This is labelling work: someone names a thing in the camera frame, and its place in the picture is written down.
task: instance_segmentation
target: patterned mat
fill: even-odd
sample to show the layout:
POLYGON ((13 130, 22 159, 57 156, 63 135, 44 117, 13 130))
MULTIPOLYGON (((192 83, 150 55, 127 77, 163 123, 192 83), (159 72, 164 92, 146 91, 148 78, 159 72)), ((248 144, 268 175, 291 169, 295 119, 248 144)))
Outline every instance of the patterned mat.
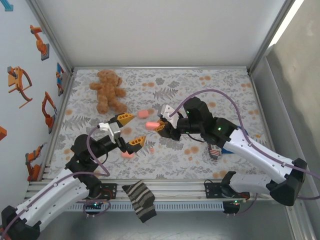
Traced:
MULTIPOLYGON (((227 171, 261 173, 236 154, 224 154, 221 159, 213 160, 206 143, 196 142, 186 135, 181 141, 173 141, 145 129, 146 122, 158 120, 157 112, 162 104, 175 108, 192 93, 214 88, 225 92, 236 102, 249 135, 270 147, 246 69, 129 68, 115 71, 123 79, 120 87, 127 91, 127 96, 119 100, 127 104, 128 112, 137 114, 139 110, 148 110, 150 117, 136 117, 122 128, 126 141, 146 135, 146 143, 132 159, 122 158, 118 149, 109 153, 104 165, 110 171, 111 179, 220 179, 227 171)), ((70 147, 78 135, 88 133, 98 123, 106 122, 115 115, 113 110, 105 115, 97 112, 96 91, 89 89, 90 83, 99 81, 97 72, 95 69, 77 71, 51 160, 49 178, 54 178, 70 160, 73 155, 70 147)), ((239 125, 233 106, 223 96, 209 92, 198 97, 207 103, 213 116, 239 125)), ((101 131, 93 135, 95 139, 103 136, 101 131)))

